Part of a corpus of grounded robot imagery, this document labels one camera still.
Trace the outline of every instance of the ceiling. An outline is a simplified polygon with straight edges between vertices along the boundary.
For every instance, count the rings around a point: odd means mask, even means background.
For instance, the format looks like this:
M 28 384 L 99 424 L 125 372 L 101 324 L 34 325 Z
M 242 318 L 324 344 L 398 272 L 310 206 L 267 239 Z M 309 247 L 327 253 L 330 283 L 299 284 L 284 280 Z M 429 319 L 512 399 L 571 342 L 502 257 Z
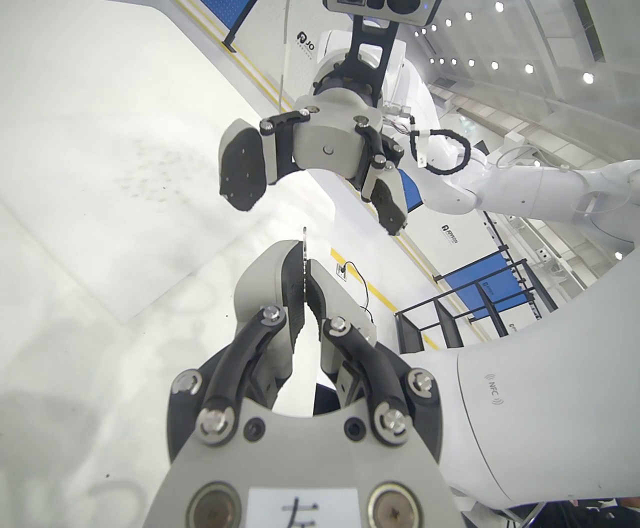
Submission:
M 426 82 L 455 81 L 444 85 L 605 159 L 640 158 L 640 1 L 586 0 L 593 20 L 589 31 L 597 32 L 604 56 L 599 61 L 583 27 L 580 0 L 502 3 L 504 11 L 498 12 L 495 0 L 444 0 L 433 21 L 436 31 L 401 30 L 403 40 L 413 40 L 409 58 L 418 62 Z M 497 70 L 492 61 L 499 64 Z M 527 64 L 532 74 L 525 72 Z M 594 75 L 593 84 L 584 82 L 585 72 Z

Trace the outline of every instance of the blue panel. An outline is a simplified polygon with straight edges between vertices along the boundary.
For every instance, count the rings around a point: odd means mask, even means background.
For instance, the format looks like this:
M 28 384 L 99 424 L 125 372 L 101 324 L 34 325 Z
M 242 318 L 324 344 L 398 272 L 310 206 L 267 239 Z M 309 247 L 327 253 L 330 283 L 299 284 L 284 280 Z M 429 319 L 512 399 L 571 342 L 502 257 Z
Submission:
M 422 203 L 422 198 L 418 192 L 413 180 L 406 175 L 403 170 L 399 171 L 402 176 L 402 185 L 404 187 L 404 197 L 406 198 L 406 208 L 410 211 Z
M 229 29 L 250 0 L 202 0 L 209 10 Z
M 469 266 L 468 268 L 461 269 L 460 271 L 452 273 L 447 277 L 447 283 L 452 288 L 457 288 L 458 286 L 467 284 L 468 282 L 488 275 L 489 273 L 492 273 L 493 271 L 496 271 L 498 269 L 502 269 L 506 266 L 507 262 L 506 260 L 504 260 L 504 257 L 502 255 L 492 255 L 491 257 L 487 257 L 486 259 L 474 264 L 473 266 Z M 522 288 L 520 288 L 520 284 L 518 284 L 518 281 L 513 276 L 510 269 L 484 279 L 480 284 L 492 301 L 504 299 L 509 295 L 514 295 L 515 293 L 522 291 Z M 474 285 L 460 290 L 458 292 L 458 296 L 469 310 L 484 306 L 482 298 L 480 297 L 480 294 L 478 293 Z M 502 312 L 526 302 L 527 297 L 523 293 L 522 295 L 518 295 L 514 298 L 497 303 L 495 307 L 499 312 Z M 474 312 L 474 317 L 476 319 L 482 319 L 483 317 L 486 317 L 488 315 L 489 313 L 486 310 L 478 310 L 477 312 Z

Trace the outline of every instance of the black cable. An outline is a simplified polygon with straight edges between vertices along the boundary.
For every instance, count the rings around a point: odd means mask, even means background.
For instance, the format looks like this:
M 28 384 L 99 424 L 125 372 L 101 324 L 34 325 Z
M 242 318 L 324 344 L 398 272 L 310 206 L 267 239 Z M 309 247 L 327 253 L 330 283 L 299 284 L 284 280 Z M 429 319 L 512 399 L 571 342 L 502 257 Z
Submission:
M 365 312 L 367 312 L 369 314 L 369 317 L 371 318 L 371 323 L 373 323 L 373 315 L 371 315 L 371 312 L 369 311 L 369 287 L 367 286 L 367 281 L 364 280 L 364 277 L 362 276 L 361 272 L 358 270 L 358 268 L 356 268 L 356 265 L 353 262 L 351 262 L 350 260 L 347 260 L 347 262 L 345 262 L 342 265 L 341 271 L 343 273 L 345 273 L 347 271 L 347 264 L 351 264 L 353 266 L 353 269 L 356 270 L 356 273 L 358 275 L 360 275 L 360 278 L 362 279 L 362 283 L 364 284 L 364 291 L 367 294 L 367 303 L 364 306 L 361 306 L 360 308 L 362 308 Z
M 415 125 L 415 117 L 411 116 L 409 118 L 409 122 L 412 125 Z M 434 167 L 433 165 L 429 165 L 428 163 L 425 169 L 429 170 L 430 172 L 433 172 L 434 174 L 437 174 L 438 176 L 451 176 L 452 174 L 455 174 L 456 172 L 461 171 L 462 169 L 464 169 L 464 167 L 468 165 L 469 161 L 471 160 L 471 143 L 469 143 L 469 140 L 466 139 L 466 137 L 461 136 L 460 134 L 457 134 L 453 130 L 446 130 L 446 129 L 431 130 L 429 132 L 432 136 L 445 136 L 446 138 L 450 138 L 454 141 L 457 141 L 458 143 L 460 143 L 460 145 L 464 147 L 465 153 L 464 153 L 464 156 L 462 157 L 462 161 L 458 165 L 456 165 L 453 169 L 442 170 L 437 167 Z M 413 156 L 413 159 L 416 162 L 418 161 L 418 151 L 417 151 L 417 147 L 415 146 L 415 142 L 416 142 L 416 138 L 419 135 L 420 135 L 420 132 L 417 130 L 412 130 L 411 132 L 409 132 L 409 141 L 411 144 L 411 155 Z

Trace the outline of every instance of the cable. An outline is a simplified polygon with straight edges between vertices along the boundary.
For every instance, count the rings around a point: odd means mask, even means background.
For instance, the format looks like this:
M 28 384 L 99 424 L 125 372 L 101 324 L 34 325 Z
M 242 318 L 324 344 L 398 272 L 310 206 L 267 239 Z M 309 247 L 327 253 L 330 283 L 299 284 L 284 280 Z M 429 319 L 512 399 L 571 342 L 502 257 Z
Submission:
M 411 128 L 412 128 L 411 132 L 409 133 L 409 141 L 411 143 L 411 155 L 413 156 L 413 159 L 417 163 L 418 150 L 417 150 L 415 141 L 416 141 L 416 138 L 420 136 L 420 131 L 413 130 L 413 128 L 415 127 L 415 117 L 410 116 L 409 122 L 411 123 Z M 457 141 L 458 143 L 460 143 L 460 145 L 463 146 L 463 148 L 465 149 L 465 153 L 464 153 L 464 156 L 462 157 L 462 161 L 458 165 L 456 165 L 453 169 L 443 170 L 443 169 L 434 167 L 433 165 L 429 165 L 427 163 L 427 165 L 424 167 L 426 170 L 433 172 L 438 176 L 451 176 L 452 174 L 455 174 L 456 172 L 461 171 L 462 169 L 464 169 L 464 167 L 468 165 L 469 161 L 471 160 L 471 143 L 469 143 L 469 140 L 466 137 L 461 136 L 460 134 L 457 134 L 453 130 L 446 130 L 446 129 L 430 130 L 429 135 L 445 136 L 446 138 L 450 138 L 454 141 Z
M 351 264 L 353 266 L 353 269 L 356 270 L 356 273 L 360 275 L 360 278 L 362 279 L 362 283 L 364 284 L 364 291 L 367 294 L 367 303 L 364 306 L 361 306 L 360 308 L 362 308 L 365 312 L 369 314 L 369 317 L 371 318 L 371 322 L 373 323 L 373 315 L 371 315 L 371 312 L 369 311 L 369 287 L 367 286 L 367 281 L 364 280 L 364 277 L 362 276 L 361 272 L 359 272 L 358 268 L 356 268 L 356 265 L 350 260 L 347 260 L 342 265 L 342 267 L 340 268 L 341 272 L 345 273 L 347 271 L 347 264 Z
M 498 158 L 498 160 L 497 160 L 497 161 L 495 162 L 495 164 L 494 164 L 494 165 L 495 165 L 495 167 L 496 167 L 496 168 L 498 168 L 498 169 L 508 169 L 508 168 L 513 167 L 513 166 L 515 165 L 515 162 L 514 162 L 514 163 L 511 163 L 511 164 L 508 164 L 508 165 L 500 165 L 500 162 L 502 161 L 502 158 L 504 158 L 507 154 L 510 154 L 510 153 L 512 153 L 512 152 L 514 152 L 514 151 L 516 151 L 516 150 L 520 150 L 521 148 L 526 148 L 526 149 L 527 149 L 527 152 L 525 152 L 525 154 L 527 154 L 529 151 L 537 152 L 537 153 L 538 153 L 538 155 L 542 158 L 542 161 L 544 161 L 544 162 L 545 162 L 545 164 L 546 164 L 547 166 L 549 166 L 549 167 L 553 167 L 553 168 L 558 169 L 558 170 L 562 170 L 562 171 L 566 171 L 566 172 L 572 172 L 572 173 L 576 174 L 576 176 L 578 176 L 578 178 L 580 178 L 580 180 L 582 180 L 582 183 L 584 184 L 584 186 L 585 186 L 585 187 L 587 187 L 587 188 L 588 188 L 588 187 L 590 187 L 590 184 L 589 184 L 589 182 L 587 181 L 587 178 L 585 178 L 585 177 L 583 176 L 583 174 L 579 173 L 579 172 L 578 172 L 577 170 L 575 170 L 575 169 L 570 168 L 568 165 L 560 166 L 560 167 L 558 167 L 557 165 L 554 165 L 553 163 L 551 163 L 551 162 L 550 162 L 550 161 L 545 157 L 545 155 L 543 154 L 543 152 L 542 152 L 538 147 L 535 147 L 534 145 L 520 145 L 519 147 L 510 148 L 509 150 L 507 150 L 505 153 L 503 153 L 503 154 Z M 599 192 L 599 191 L 590 191 L 590 192 L 588 192 L 588 193 L 581 194 L 580 196 L 578 196 L 578 199 L 576 200 L 576 202 L 580 202 L 580 200 L 582 200 L 585 196 L 587 196 L 587 195 L 589 195 L 589 194 L 591 194 L 591 193 L 594 193 L 594 192 Z M 620 209 L 621 207 L 623 207 L 623 206 L 627 205 L 627 204 L 629 203 L 629 201 L 631 200 L 631 196 L 632 196 L 632 195 L 633 195 L 633 192 L 632 192 L 632 190 L 631 190 L 631 187 L 629 186 L 629 193 L 628 193 L 628 195 L 627 195 L 626 199 L 625 199 L 621 204 L 618 204 L 616 207 L 613 207 L 612 209 L 606 209 L 606 210 L 604 210 L 604 211 L 587 211 L 587 210 L 581 211 L 581 210 L 576 209 L 576 208 L 574 207 L 573 202 L 569 204 L 569 207 L 571 208 L 571 210 L 572 210 L 573 212 L 577 212 L 577 213 L 579 213 L 579 214 L 584 214 L 584 215 L 586 215 L 586 216 L 591 216 L 592 214 L 604 214 L 604 213 L 607 213 L 607 212 L 614 212 L 614 211 L 617 211 L 617 210 L 618 210 L 618 209 Z

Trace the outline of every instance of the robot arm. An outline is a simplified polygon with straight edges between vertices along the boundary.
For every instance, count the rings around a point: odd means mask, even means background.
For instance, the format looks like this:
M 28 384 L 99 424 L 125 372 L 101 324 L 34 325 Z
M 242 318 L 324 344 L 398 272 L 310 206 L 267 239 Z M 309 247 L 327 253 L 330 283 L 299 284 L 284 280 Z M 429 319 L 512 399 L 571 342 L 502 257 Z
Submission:
M 144 526 L 461 528 L 434 460 L 436 381 L 377 345 L 371 321 L 330 274 L 315 260 L 304 271 L 301 246 L 274 244 L 245 271 L 236 337 L 173 382 L 172 465 Z M 339 405 L 301 419 L 270 409 L 291 374 L 305 290 Z

